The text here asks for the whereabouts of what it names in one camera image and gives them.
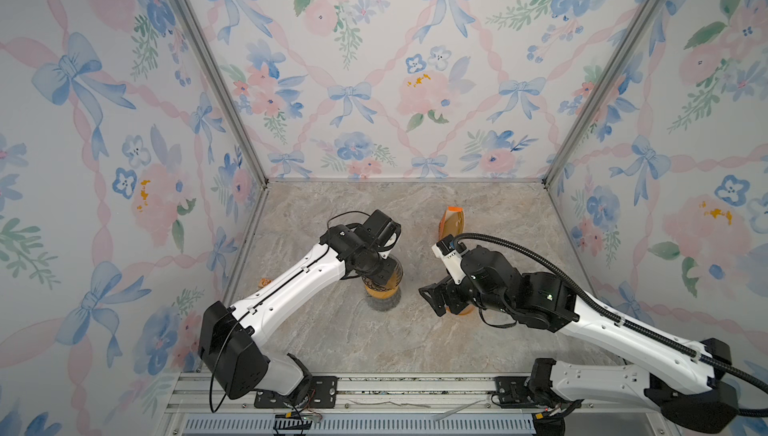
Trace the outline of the orange coffee filter packet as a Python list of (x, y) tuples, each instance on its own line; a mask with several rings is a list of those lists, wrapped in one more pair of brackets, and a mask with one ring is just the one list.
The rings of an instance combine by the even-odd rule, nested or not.
[(456, 237), (464, 232), (465, 215), (460, 207), (448, 207), (439, 224), (438, 239)]

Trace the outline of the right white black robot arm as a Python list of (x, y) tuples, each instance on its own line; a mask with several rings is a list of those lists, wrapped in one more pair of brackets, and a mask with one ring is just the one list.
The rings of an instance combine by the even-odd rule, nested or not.
[(498, 251), (441, 241), (432, 248), (447, 275), (420, 288), (437, 316), (468, 306), (503, 313), (512, 326), (543, 330), (588, 342), (620, 357), (620, 366), (577, 365), (554, 358), (535, 360), (529, 376), (501, 379), (502, 407), (544, 408), (544, 419), (562, 419), (587, 401), (619, 403), (659, 412), (668, 421), (716, 434), (739, 413), (737, 391), (723, 372), (705, 362), (730, 360), (717, 340), (684, 340), (658, 332), (594, 299), (558, 267), (536, 253), (524, 256), (542, 271), (521, 273)]

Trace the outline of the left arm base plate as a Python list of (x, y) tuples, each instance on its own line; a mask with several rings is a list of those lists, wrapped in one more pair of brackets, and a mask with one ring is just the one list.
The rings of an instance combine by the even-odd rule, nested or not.
[(337, 376), (311, 376), (288, 396), (273, 391), (257, 390), (256, 409), (333, 409), (338, 396)]

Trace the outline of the clear grey glass pitcher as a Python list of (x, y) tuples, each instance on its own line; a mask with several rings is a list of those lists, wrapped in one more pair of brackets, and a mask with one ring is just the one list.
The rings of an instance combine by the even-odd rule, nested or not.
[(397, 291), (392, 296), (384, 299), (367, 294), (365, 301), (372, 310), (377, 312), (387, 312), (398, 306), (401, 301), (401, 292)]

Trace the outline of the clear grey glass dripper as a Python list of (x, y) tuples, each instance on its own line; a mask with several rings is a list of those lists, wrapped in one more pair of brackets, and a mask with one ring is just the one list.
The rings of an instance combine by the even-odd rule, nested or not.
[(394, 256), (383, 259), (377, 269), (371, 274), (362, 277), (366, 288), (378, 293), (396, 291), (399, 288), (402, 278), (402, 265)]

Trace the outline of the orange glass carafe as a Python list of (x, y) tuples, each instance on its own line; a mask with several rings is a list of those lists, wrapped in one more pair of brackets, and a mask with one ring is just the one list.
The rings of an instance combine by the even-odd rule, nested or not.
[(472, 307), (472, 306), (467, 306), (466, 308), (464, 308), (461, 311), (453, 311), (450, 308), (447, 309), (447, 311), (450, 314), (457, 315), (457, 316), (467, 316), (469, 314), (472, 314), (474, 312), (474, 310), (475, 310), (475, 308)]

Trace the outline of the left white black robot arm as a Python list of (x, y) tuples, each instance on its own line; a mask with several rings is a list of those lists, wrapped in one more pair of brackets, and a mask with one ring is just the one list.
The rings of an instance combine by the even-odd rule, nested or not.
[(296, 408), (311, 393), (313, 376), (293, 356), (261, 350), (276, 330), (326, 287), (366, 278), (386, 284), (398, 260), (390, 255), (401, 225), (375, 210), (362, 223), (328, 225), (309, 252), (268, 286), (227, 306), (217, 301), (203, 314), (198, 355), (231, 400), (262, 391)]

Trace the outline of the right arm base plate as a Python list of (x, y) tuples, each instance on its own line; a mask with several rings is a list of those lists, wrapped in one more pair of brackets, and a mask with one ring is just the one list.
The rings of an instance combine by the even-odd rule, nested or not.
[(497, 376), (492, 403), (502, 409), (535, 408), (537, 402), (528, 388), (528, 376)]

